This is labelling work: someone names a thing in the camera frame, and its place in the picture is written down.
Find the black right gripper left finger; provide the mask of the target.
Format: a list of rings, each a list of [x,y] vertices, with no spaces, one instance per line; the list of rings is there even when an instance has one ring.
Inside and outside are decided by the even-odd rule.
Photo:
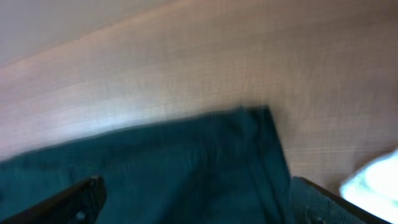
[[[107,199],[104,179],[95,175],[17,213],[3,224],[94,224]]]

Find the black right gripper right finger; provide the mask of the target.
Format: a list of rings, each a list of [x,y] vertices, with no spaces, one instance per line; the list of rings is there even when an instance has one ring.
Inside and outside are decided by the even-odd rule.
[[[303,177],[291,178],[290,196],[297,223],[389,223]]]

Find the black shorts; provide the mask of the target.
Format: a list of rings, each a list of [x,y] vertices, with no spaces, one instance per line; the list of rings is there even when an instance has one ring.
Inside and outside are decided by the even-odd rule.
[[[1,218],[94,175],[98,223],[293,223],[290,174],[268,107],[123,129],[1,163]]]

